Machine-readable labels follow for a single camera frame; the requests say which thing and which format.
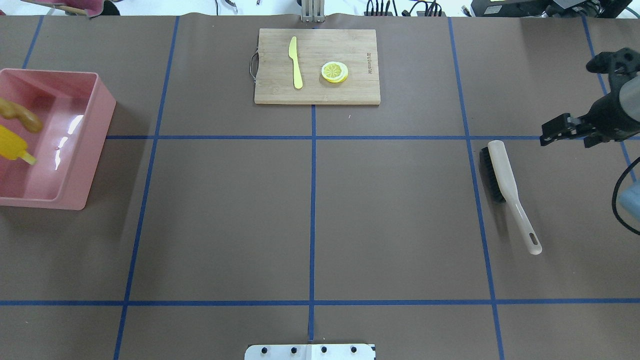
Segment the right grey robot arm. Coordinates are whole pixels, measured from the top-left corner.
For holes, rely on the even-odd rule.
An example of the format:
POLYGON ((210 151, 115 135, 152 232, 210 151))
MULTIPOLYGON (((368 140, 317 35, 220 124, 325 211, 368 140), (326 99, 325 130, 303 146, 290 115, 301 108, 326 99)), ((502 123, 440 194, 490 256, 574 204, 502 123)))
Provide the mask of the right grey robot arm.
POLYGON ((608 89, 585 114, 563 112, 542 124, 541 146, 582 139, 586 149, 608 142, 625 148, 626 141, 639 136, 639 52, 630 47, 603 51, 594 55, 585 68, 605 75, 608 89))

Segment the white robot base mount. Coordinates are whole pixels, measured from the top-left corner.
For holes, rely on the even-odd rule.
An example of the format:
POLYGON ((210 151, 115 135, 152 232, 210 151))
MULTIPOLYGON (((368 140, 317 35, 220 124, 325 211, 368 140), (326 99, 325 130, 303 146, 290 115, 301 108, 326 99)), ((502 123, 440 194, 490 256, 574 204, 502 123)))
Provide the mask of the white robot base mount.
POLYGON ((247 347, 245 360, 375 360, 373 344, 254 344, 247 347))

